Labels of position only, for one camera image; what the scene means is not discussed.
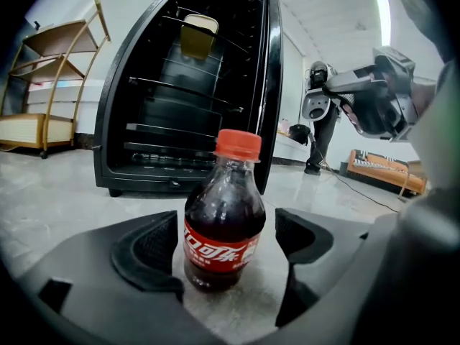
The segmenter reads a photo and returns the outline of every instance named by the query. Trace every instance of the bamboo shelf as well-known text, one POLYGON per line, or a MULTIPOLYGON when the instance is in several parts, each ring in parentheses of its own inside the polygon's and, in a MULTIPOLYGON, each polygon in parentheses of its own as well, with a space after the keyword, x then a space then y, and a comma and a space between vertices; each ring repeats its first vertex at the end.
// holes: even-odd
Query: bamboo shelf
POLYGON ((73 145, 78 106, 86 78, 102 45, 105 41, 110 42, 110 35, 102 13, 101 2, 95 0, 95 3, 96 12, 88 21, 78 20, 45 28, 23 39, 22 45, 9 71, 0 103, 0 144, 41 149, 40 156, 44 159, 47 158, 48 147, 65 144, 73 145), (105 34, 99 45, 96 44, 89 29, 89 24, 97 16, 99 16, 105 34), (17 59, 24 46, 34 50, 41 58, 16 66, 17 59), (94 52, 84 74, 68 60, 69 55, 76 52, 94 52), (18 78, 28 83, 53 82, 46 114, 2 116, 10 78, 18 78), (51 114, 51 108, 58 81, 70 80, 82 81, 75 102, 73 118, 54 116, 51 114))

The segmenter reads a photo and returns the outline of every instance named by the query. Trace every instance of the black pants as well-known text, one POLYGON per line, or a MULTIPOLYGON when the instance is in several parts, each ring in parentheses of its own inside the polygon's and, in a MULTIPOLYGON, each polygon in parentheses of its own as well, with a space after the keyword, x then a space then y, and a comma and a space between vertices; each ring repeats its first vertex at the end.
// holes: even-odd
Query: black pants
POLYGON ((332 134, 334 134, 334 128, 336 127, 338 115, 339 113, 337 111, 337 107, 331 103, 326 116, 321 120, 313 122, 316 145, 311 145, 310 158, 307 160, 307 165, 314 166, 317 169, 321 168, 319 165, 320 162, 323 161, 321 155, 326 157, 329 143, 332 139, 332 134))

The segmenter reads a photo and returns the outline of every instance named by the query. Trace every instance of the plastic bottle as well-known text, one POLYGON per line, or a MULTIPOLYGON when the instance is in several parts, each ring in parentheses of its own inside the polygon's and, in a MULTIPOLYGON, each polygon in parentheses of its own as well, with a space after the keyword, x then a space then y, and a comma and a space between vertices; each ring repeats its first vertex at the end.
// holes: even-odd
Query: plastic bottle
POLYGON ((216 166, 185 204, 184 270, 202 291, 235 285, 256 249, 265 224, 254 181, 261 143, 252 133, 221 130, 216 166))

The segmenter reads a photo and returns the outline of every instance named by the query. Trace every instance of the black cable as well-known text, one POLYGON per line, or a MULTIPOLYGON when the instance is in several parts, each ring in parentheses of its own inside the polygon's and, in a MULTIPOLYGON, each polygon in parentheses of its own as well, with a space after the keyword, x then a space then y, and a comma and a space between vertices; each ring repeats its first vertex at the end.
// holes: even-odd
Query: black cable
POLYGON ((332 173, 332 175, 334 175, 338 180, 340 180, 340 181, 341 181, 343 184, 345 184, 348 188, 350 188, 351 190, 357 192, 358 194, 361 194, 363 197, 365 197, 365 198, 367 198, 367 199, 370 199, 372 202, 374 202, 374 203, 376 203, 376 204, 379 204, 379 205, 381 205, 381 206, 384 206, 384 207, 388 208, 389 210, 391 210, 391 211, 393 211, 393 212, 396 212, 396 213, 399 212, 399 211, 396 211, 396 210, 394 210, 393 208, 387 206, 386 204, 377 202, 375 199, 372 199, 372 198, 370 198, 369 196, 367 196, 367 195, 361 193, 359 190, 356 190, 356 189, 354 189, 353 187, 351 187, 350 184, 348 184, 346 181, 344 181, 344 180, 342 180, 341 178, 339 178, 338 175, 331 169, 331 167, 330 167, 329 164, 327 163, 327 161, 326 161, 326 159, 324 158, 324 156, 323 156, 323 154, 321 153, 321 151, 317 148, 317 146, 316 146, 316 140, 312 141, 312 143, 315 144, 315 148, 318 150, 318 152, 319 152, 321 158, 323 159, 324 164, 325 164, 326 167, 329 169, 329 171, 332 173))

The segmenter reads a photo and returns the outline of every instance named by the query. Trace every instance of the red bottle cap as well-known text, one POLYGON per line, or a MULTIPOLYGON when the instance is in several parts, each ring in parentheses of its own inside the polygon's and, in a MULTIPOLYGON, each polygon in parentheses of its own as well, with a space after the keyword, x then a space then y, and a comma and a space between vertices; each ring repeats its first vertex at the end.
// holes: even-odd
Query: red bottle cap
POLYGON ((262 138, 241 130, 222 129, 217 136, 217 156, 238 161, 259 162, 262 138))

